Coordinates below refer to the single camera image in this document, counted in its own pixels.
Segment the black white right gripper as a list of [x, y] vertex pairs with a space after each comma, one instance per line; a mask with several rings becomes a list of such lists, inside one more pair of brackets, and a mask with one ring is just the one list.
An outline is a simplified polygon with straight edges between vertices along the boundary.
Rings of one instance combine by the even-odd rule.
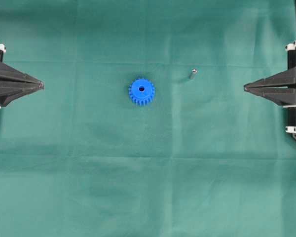
[[286, 46], [288, 70], [244, 85], [244, 91], [288, 108], [286, 132], [296, 141], [296, 40]]

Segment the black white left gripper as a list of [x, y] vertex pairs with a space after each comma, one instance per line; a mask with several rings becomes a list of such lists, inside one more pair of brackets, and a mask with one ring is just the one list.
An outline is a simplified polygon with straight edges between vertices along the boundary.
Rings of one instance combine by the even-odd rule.
[[44, 89], [42, 81], [3, 63], [5, 53], [5, 45], [0, 44], [0, 79], [12, 81], [0, 82], [0, 108], [20, 97]]

